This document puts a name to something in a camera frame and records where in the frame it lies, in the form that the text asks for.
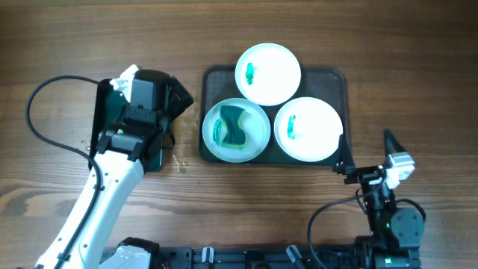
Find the sponge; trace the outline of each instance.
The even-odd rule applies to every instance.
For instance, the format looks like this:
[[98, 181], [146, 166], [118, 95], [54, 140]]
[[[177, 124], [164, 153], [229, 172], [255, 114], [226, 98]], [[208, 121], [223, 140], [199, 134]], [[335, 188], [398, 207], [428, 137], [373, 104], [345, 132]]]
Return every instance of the sponge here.
[[[242, 128], [242, 119], [246, 114], [243, 108], [233, 105], [223, 105], [220, 108], [220, 118], [214, 124], [213, 140], [217, 145], [241, 149], [246, 146], [247, 135]], [[226, 130], [226, 136], [220, 141], [221, 130]]]

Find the wooden table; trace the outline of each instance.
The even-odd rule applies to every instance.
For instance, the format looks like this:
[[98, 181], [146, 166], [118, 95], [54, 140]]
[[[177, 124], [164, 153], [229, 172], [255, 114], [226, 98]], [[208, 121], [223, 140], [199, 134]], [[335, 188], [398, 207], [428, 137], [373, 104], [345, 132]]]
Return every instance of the wooden table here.
[[[384, 128], [413, 154], [416, 172], [397, 196], [419, 202], [428, 214], [423, 268], [476, 267], [476, 4], [186, 2], [32, 7], [0, 1], [0, 268], [34, 265], [88, 174], [84, 159], [28, 131], [27, 98], [56, 75], [111, 78], [130, 64], [175, 75], [196, 103], [174, 122], [177, 146], [164, 170], [147, 174], [128, 198], [108, 246], [128, 236], [161, 246], [305, 246], [313, 210], [358, 186], [345, 186], [330, 169], [218, 166], [196, 152], [202, 74], [234, 64], [263, 42], [288, 47], [301, 64], [342, 71], [358, 166], [383, 161]], [[33, 104], [34, 125], [86, 152], [95, 95], [88, 83], [52, 84]], [[351, 202], [321, 215], [313, 240], [348, 244], [368, 232]]]

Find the black cable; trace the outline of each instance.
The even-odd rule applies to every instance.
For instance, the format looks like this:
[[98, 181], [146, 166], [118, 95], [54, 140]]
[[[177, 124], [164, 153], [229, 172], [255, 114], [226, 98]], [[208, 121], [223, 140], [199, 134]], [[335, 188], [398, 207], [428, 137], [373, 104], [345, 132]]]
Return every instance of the black cable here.
[[[358, 195], [357, 197], [358, 198], [365, 198], [365, 197], [369, 197], [370, 195], [376, 193], [377, 191], [380, 191], [382, 188], [383, 188], [383, 182], [385, 181], [385, 177], [382, 177], [382, 181], [380, 181], [379, 183], [379, 187], [376, 188], [375, 190], [373, 191], [369, 191], [367, 192], [366, 194], [361, 194], [361, 195]], [[312, 231], [312, 224], [314, 223], [314, 220], [315, 218], [324, 210], [328, 209], [329, 207], [331, 206], [334, 206], [334, 205], [338, 205], [338, 204], [341, 204], [341, 203], [344, 203], [344, 202], [350, 202], [350, 201], [353, 201], [357, 199], [355, 196], [354, 197], [348, 197], [348, 198], [343, 198], [343, 199], [339, 199], [339, 200], [336, 200], [334, 202], [330, 202], [324, 206], [322, 206], [321, 208], [319, 208], [316, 212], [313, 213], [310, 221], [308, 222], [308, 225], [307, 225], [307, 242], [308, 242], [308, 248], [310, 249], [311, 251], [311, 254], [312, 254], [312, 258], [314, 258], [314, 260], [319, 264], [319, 266], [321, 266], [323, 269], [327, 269], [327, 267], [322, 263], [322, 261], [319, 259], [319, 256], [317, 256], [317, 254], [315, 253], [315, 250], [314, 250], [314, 246], [312, 245], [312, 236], [311, 236], [311, 231]]]
[[43, 88], [45, 87], [46, 85], [54, 82], [54, 81], [59, 81], [59, 80], [62, 80], [62, 79], [76, 79], [76, 80], [81, 80], [81, 81], [87, 81], [87, 82], [91, 82], [91, 83], [94, 83], [94, 84], [99, 84], [99, 82], [97, 81], [94, 81], [92, 79], [89, 79], [89, 78], [83, 78], [83, 77], [80, 77], [80, 76], [76, 76], [76, 75], [61, 75], [61, 76], [58, 76], [56, 78], [50, 78], [49, 80], [43, 82], [42, 84], [40, 84], [37, 89], [34, 90], [34, 92], [31, 94], [30, 96], [30, 99], [28, 100], [27, 102], [27, 107], [26, 107], [26, 110], [25, 110], [25, 117], [26, 117], [26, 121], [27, 121], [27, 125], [30, 129], [30, 131], [36, 136], [38, 137], [39, 139], [41, 139], [42, 141], [44, 142], [47, 142], [49, 143], [50, 145], [53, 145], [53, 146], [57, 146], [61, 149], [66, 149], [66, 150], [69, 150], [70, 152], [74, 152], [78, 155], [80, 155], [81, 157], [83, 158], [86, 158], [92, 165], [93, 165], [93, 168], [95, 169], [95, 173], [96, 173], [96, 186], [95, 186], [95, 192], [93, 194], [93, 198], [91, 199], [91, 202], [90, 204], [88, 205], [88, 208], [86, 210], [86, 212], [84, 213], [84, 216], [83, 218], [81, 219], [78, 227], [76, 228], [75, 232], [73, 233], [73, 236], [72, 238], [69, 240], [68, 244], [66, 245], [65, 247], [65, 250], [63, 251], [61, 257], [58, 257], [58, 263], [55, 265], [55, 269], [59, 269], [61, 268], [61, 265], [63, 265], [63, 261], [67, 260], [67, 257], [69, 255], [69, 252], [71, 251], [72, 247], [73, 247], [73, 244], [75, 243], [76, 241], [76, 238], [78, 237], [78, 235], [80, 234], [81, 230], [83, 229], [83, 226], [84, 224], [87, 222], [88, 220], [88, 217], [90, 216], [91, 214], [91, 211], [93, 210], [93, 207], [95, 206], [95, 203], [98, 199], [98, 195], [99, 195], [99, 192], [100, 192], [100, 189], [102, 187], [102, 171], [101, 169], [99, 168], [99, 165], [92, 159], [90, 158], [90, 156], [84, 152], [82, 152], [81, 150], [79, 149], [75, 149], [71, 146], [67, 146], [67, 145], [64, 145], [62, 143], [58, 143], [58, 142], [55, 142], [53, 140], [49, 140], [48, 138], [42, 136], [39, 132], [37, 132], [37, 130], [33, 127], [33, 125], [31, 124], [31, 119], [30, 119], [30, 107], [31, 107], [31, 102], [33, 101], [33, 98], [37, 95], [37, 93]]
[[367, 214], [367, 209], [365, 209], [364, 205], [362, 205], [361, 202], [360, 202], [360, 198], [359, 198], [359, 191], [360, 190], [361, 190], [361, 188], [358, 188], [357, 191], [356, 191], [357, 203], [358, 203], [358, 205], [360, 205], [360, 208], [364, 212], [364, 214]]
[[425, 223], [425, 221], [426, 221], [425, 210], [420, 205], [418, 205], [418, 203], [416, 203], [415, 201], [412, 201], [410, 199], [398, 199], [398, 200], [395, 201], [395, 204], [397, 204], [399, 202], [406, 202], [410, 205], [413, 205], [420, 212], [421, 217], [423, 218], [423, 223]]

